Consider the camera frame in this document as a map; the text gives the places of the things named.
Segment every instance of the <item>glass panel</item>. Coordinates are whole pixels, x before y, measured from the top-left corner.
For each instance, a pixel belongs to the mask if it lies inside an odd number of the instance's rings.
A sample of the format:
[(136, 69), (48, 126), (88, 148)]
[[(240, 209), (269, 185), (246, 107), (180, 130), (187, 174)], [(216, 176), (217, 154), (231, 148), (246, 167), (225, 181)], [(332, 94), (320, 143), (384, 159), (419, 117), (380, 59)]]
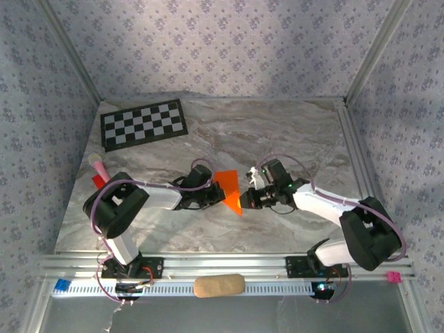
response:
[(107, 298), (52, 298), (41, 332), (411, 332), (398, 286), (353, 282), (341, 302), (304, 296), (143, 298), (133, 306)]

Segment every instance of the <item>pink marker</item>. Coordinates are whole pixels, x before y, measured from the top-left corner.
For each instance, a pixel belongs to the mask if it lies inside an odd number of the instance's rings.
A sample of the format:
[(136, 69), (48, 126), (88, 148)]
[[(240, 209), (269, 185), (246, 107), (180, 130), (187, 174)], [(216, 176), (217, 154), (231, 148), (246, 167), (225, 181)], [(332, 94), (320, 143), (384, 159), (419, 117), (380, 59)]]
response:
[(88, 162), (91, 167), (95, 168), (97, 173), (102, 177), (104, 182), (108, 182), (110, 180), (110, 175), (106, 172), (105, 167), (103, 166), (102, 157), (100, 157), (97, 153), (92, 153), (88, 156)]

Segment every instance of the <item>aluminum frame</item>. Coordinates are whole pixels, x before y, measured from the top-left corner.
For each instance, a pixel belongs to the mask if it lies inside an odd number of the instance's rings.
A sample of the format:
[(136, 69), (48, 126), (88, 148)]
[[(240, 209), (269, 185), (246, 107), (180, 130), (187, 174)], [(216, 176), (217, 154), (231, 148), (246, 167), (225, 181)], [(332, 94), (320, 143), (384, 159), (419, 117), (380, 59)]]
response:
[[(374, 196), (382, 198), (381, 188), (370, 177), (370, 174), (373, 174), (372, 164), (366, 157), (364, 141), (358, 133), (358, 126), (353, 113), (347, 109), (343, 101), (337, 101), (335, 106), (339, 121), (341, 122), (345, 145), (349, 152), (350, 163), (356, 176), (359, 193), (362, 197)], [(432, 322), (425, 309), (425, 303), (420, 294), (416, 279), (408, 281), (404, 279), (399, 284), (399, 288), (413, 332), (433, 332)]]
[[(364, 155), (363, 142), (357, 133), (353, 115), (342, 99), (334, 100), (343, 130), (350, 162), (356, 175), (362, 197), (379, 196), (377, 185), (370, 179), (371, 164)], [(165, 258), (162, 283), (168, 285), (190, 283), (198, 276), (240, 273), (247, 282), (306, 282), (320, 279), (288, 279), (285, 270), (285, 257), (305, 255), (295, 253), (145, 253), (145, 256)], [(42, 258), (38, 282), (21, 332), (39, 332), (46, 306), (53, 293), (58, 278), (94, 282), (97, 259), (106, 254), (99, 251), (57, 252)], [(352, 277), (358, 281), (382, 281), (387, 271), (398, 271), (403, 282), (398, 286), (413, 332), (433, 332), (432, 323), (425, 310), (411, 260), (406, 256), (398, 262), (383, 263), (373, 272), (352, 265)]]
[(405, 12), (409, 8), (412, 0), (394, 0), (392, 6), (387, 12), (387, 15), (381, 25), (381, 28), (377, 32), (373, 43), (371, 44), (364, 60), (361, 63), (352, 83), (350, 84), (346, 100), (347, 106), (352, 105), (362, 88), (367, 82), (367, 79), (371, 75), (375, 65), (381, 58), (384, 49), (391, 41), (391, 38), (396, 31), (398, 25), (402, 21)]
[(99, 92), (89, 76), (88, 70), (86, 70), (85, 65), (82, 63), (72, 41), (65, 32), (63, 25), (60, 23), (53, 6), (49, 0), (34, 0), (34, 3), (42, 14), (43, 20), (46, 22), (48, 29), (52, 32), (58, 46), (71, 65), (73, 72), (77, 75), (83, 89), (85, 89), (88, 97), (95, 106), (98, 107), (102, 101)]

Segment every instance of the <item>blue clip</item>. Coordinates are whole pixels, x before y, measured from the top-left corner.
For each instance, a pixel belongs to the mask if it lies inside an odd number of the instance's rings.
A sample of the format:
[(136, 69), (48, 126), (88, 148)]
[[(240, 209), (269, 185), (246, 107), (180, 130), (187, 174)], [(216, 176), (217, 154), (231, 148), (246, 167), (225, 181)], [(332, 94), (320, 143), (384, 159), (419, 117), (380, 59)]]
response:
[(55, 284), (54, 289), (60, 290), (60, 291), (66, 291), (66, 290), (68, 290), (70, 284), (71, 284), (71, 281), (58, 279), (57, 283)]

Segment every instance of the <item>pink block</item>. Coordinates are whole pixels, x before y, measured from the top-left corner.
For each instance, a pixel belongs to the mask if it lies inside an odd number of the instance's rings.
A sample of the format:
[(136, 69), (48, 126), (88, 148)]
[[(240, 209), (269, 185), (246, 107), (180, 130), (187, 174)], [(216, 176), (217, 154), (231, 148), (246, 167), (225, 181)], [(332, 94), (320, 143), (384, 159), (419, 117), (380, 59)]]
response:
[(387, 272), (387, 281), (392, 283), (401, 283), (401, 273), (394, 271)]
[(106, 172), (106, 169), (103, 166), (102, 161), (94, 162), (92, 167), (96, 169), (97, 173), (102, 177), (102, 179), (105, 182), (108, 182), (110, 180), (110, 175), (108, 175), (108, 172)]

